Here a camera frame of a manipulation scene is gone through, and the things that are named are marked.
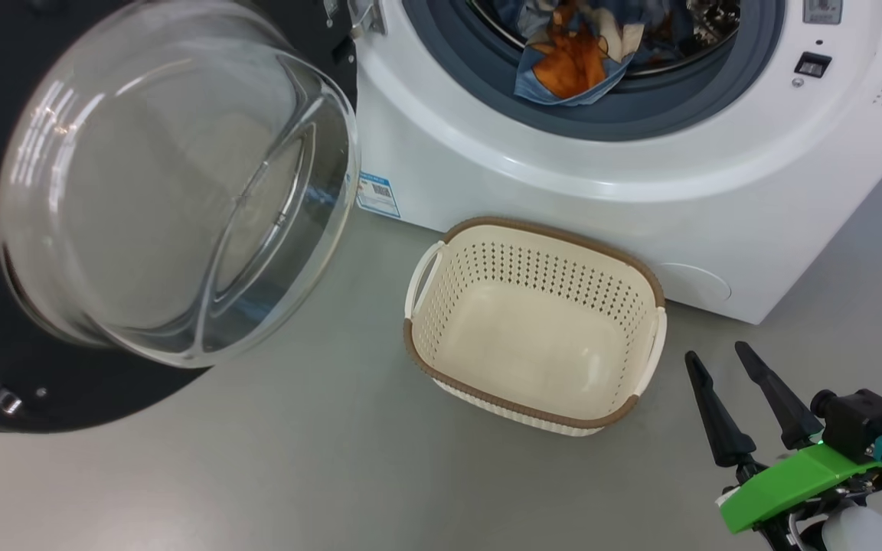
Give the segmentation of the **blue orange patterned cloth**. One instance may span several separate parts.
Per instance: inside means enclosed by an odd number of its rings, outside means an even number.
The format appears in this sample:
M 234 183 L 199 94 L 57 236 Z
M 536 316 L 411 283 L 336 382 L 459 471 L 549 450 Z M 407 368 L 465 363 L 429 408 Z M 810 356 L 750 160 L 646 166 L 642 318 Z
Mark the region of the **blue orange patterned cloth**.
M 732 41 L 740 25 L 739 0 L 685 0 L 688 13 L 694 24 L 693 34 L 678 46 L 681 57 L 677 60 L 657 60 L 645 65 L 636 63 L 626 72 L 627 78 L 665 76 L 684 67 L 699 63 Z M 501 21 L 495 0 L 463 0 L 465 6 L 475 14 L 480 22 L 489 28 L 490 34 L 497 36 L 512 50 L 524 51 L 524 36 Z

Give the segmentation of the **metal bracket mechanism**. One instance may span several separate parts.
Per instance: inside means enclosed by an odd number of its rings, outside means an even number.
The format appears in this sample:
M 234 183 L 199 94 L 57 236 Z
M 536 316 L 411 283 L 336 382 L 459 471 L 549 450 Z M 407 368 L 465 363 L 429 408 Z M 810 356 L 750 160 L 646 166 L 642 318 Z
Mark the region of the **metal bracket mechanism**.
M 381 0 L 315 0 L 328 29 L 352 39 L 387 34 Z

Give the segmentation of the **cream perforated laundry basket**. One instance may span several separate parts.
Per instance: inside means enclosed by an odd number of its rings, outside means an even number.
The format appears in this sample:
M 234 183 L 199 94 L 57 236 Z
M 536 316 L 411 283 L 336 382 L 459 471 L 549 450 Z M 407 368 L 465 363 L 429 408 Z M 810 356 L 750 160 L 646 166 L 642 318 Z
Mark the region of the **cream perforated laundry basket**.
M 407 353 L 441 390 L 573 437 L 632 411 L 666 328 L 664 289 L 644 262 L 504 217 L 452 227 L 421 256 L 403 300 Z

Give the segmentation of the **blue garment with orange print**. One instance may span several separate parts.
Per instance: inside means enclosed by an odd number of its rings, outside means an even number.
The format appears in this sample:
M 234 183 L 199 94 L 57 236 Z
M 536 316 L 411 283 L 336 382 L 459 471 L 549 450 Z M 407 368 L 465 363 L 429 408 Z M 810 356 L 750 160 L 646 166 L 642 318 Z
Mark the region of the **blue garment with orange print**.
M 581 106 L 626 75 L 646 34 L 642 0 L 521 0 L 501 15 L 524 37 L 514 94 L 543 106 Z

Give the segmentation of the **dark round glass washer door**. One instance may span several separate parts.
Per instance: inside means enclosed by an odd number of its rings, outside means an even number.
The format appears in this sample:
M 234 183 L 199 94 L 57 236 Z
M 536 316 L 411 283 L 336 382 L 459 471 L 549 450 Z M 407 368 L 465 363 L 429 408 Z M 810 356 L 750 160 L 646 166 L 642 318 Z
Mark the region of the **dark round glass washer door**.
M 0 433 L 164 401 L 262 343 L 358 191 L 375 0 L 0 0 Z

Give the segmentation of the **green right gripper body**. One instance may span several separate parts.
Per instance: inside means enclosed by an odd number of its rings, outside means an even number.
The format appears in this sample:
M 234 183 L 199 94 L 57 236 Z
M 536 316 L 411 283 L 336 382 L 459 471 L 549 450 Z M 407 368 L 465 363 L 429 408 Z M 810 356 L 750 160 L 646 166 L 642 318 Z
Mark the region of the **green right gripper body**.
M 815 444 L 755 474 L 721 497 L 720 515 L 731 533 L 742 533 L 875 468 L 882 468 L 882 461 L 858 463 L 825 443 Z

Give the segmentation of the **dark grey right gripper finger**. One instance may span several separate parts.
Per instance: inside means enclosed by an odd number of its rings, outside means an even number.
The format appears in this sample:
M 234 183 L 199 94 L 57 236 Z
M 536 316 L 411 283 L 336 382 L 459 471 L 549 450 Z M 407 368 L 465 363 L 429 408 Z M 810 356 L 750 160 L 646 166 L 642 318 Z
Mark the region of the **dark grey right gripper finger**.
M 819 419 L 780 376 L 766 365 L 748 342 L 738 341 L 734 349 L 750 380 L 763 391 L 782 430 L 781 440 L 784 446 L 788 450 L 812 446 L 812 436 L 818 435 L 824 429 Z
M 714 463 L 722 468 L 752 464 L 756 444 L 738 428 L 722 404 L 715 392 L 713 377 L 699 355 L 690 350 L 684 356 L 684 363 Z

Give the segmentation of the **grey rubber door gasket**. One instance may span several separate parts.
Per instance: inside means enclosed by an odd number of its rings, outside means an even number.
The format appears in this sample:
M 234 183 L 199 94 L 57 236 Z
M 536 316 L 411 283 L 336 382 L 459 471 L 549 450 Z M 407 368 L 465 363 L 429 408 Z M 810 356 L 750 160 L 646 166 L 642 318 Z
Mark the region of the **grey rubber door gasket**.
M 740 98 L 766 69 L 779 41 L 786 0 L 740 0 L 736 34 L 686 67 L 623 78 L 588 106 L 542 106 L 514 95 L 521 52 L 468 0 L 403 0 L 438 64 L 486 107 L 529 128 L 591 141 L 656 139 L 697 125 Z

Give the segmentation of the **white front-load washing machine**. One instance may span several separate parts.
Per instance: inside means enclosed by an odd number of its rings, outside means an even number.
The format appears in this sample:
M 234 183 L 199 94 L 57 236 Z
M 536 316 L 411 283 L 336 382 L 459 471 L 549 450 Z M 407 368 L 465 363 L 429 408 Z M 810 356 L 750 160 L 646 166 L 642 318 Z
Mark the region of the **white front-load washing machine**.
M 786 0 L 756 82 L 706 121 L 591 141 L 486 107 L 426 49 L 403 0 L 356 41 L 361 170 L 390 182 L 402 221 L 448 230 L 500 215 L 720 276 L 706 311 L 759 324 L 882 178 L 882 0 Z M 802 52 L 833 58 L 795 74 Z

